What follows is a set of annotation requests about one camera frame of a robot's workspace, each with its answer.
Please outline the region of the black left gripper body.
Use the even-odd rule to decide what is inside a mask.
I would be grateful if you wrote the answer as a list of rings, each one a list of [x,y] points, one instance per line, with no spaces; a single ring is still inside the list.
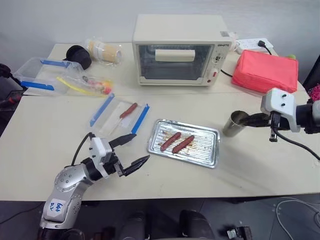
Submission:
[[[114,152],[114,149],[112,149],[112,153],[110,155],[109,160],[103,164],[103,168],[108,175],[112,175],[114,173],[117,173],[119,177],[122,177],[125,175],[124,168],[118,156]]]

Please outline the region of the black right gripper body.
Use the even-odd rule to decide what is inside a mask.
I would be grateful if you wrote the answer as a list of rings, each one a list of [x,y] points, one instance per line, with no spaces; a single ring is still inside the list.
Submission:
[[[271,129],[269,141],[272,143],[276,143],[278,141],[277,137],[283,138],[283,136],[279,133],[279,127],[281,123],[281,114],[275,111],[270,113],[269,126]]]

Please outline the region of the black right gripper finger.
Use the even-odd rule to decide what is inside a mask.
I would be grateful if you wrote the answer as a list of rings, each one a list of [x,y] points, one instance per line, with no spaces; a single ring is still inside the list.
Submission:
[[[268,114],[260,112],[249,115],[246,119],[248,121],[268,121],[270,119],[270,116]]]
[[[269,120],[265,119],[241,119],[239,121],[240,125],[247,127],[269,127]]]

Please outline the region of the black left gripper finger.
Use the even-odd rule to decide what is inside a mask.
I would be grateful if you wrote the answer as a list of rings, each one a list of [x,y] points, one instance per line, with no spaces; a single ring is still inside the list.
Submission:
[[[124,176],[128,176],[132,173],[134,173],[135,171],[137,171],[138,169],[140,169],[150,158],[150,155],[146,155],[143,156],[137,160],[135,160],[134,162],[131,163],[131,165],[125,169],[123,169],[122,174]]]
[[[137,135],[135,133],[130,133],[126,135],[119,136],[109,142],[109,145],[112,149],[122,146],[128,142],[130,142],[133,138],[135,138]]]

